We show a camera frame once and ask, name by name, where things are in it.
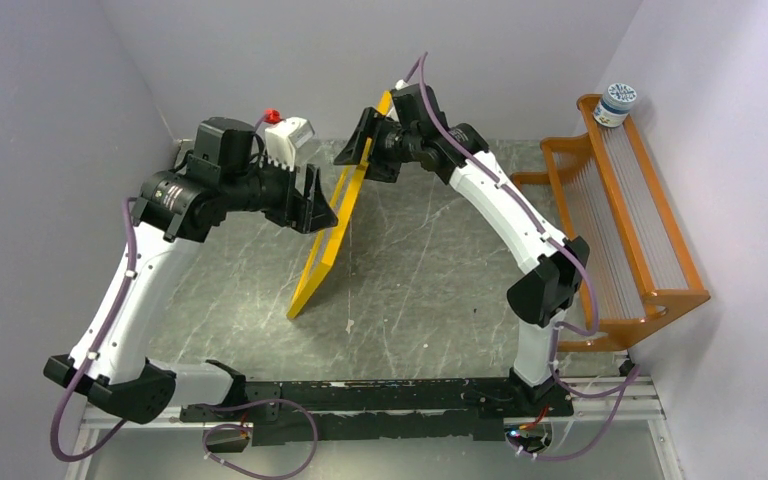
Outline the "yellow wooden picture frame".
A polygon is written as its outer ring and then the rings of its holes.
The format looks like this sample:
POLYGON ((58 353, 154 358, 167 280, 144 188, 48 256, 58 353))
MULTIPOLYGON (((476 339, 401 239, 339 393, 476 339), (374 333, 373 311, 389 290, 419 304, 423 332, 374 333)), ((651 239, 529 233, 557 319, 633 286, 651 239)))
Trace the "yellow wooden picture frame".
POLYGON ((335 264, 365 179, 371 146, 372 140, 368 140, 359 165, 341 167, 329 202, 338 224, 317 234, 286 313, 290 320, 302 313, 335 264))

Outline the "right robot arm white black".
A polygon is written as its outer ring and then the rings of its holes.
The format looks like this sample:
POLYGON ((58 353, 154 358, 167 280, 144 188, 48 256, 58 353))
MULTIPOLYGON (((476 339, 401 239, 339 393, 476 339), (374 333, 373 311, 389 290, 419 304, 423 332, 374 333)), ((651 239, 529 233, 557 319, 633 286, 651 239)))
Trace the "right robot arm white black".
POLYGON ((418 163, 465 198, 512 254, 521 278, 506 292, 519 318, 519 380, 509 392, 513 408, 532 415, 555 386, 562 321, 579 292, 590 253, 581 237, 568 238, 526 199, 504 172, 487 141, 467 123, 451 126, 435 93, 419 84, 390 90, 383 112, 366 108, 333 162, 365 163, 365 177, 393 183, 403 165, 418 163))

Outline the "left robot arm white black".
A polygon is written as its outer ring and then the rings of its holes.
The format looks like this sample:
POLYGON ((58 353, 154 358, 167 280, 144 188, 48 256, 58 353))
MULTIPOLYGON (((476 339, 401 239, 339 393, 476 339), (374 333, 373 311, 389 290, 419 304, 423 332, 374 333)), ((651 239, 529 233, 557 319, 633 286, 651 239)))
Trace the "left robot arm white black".
POLYGON ((302 234, 337 224, 305 152, 314 135, 301 117, 270 120, 264 130, 225 117, 202 121, 181 164, 150 176, 125 202, 115 277, 78 343, 47 360, 45 377, 138 424, 170 406, 207 405, 222 420, 237 418, 248 402, 242 373, 215 360, 154 361, 148 344, 178 282, 229 214, 259 213, 302 234))

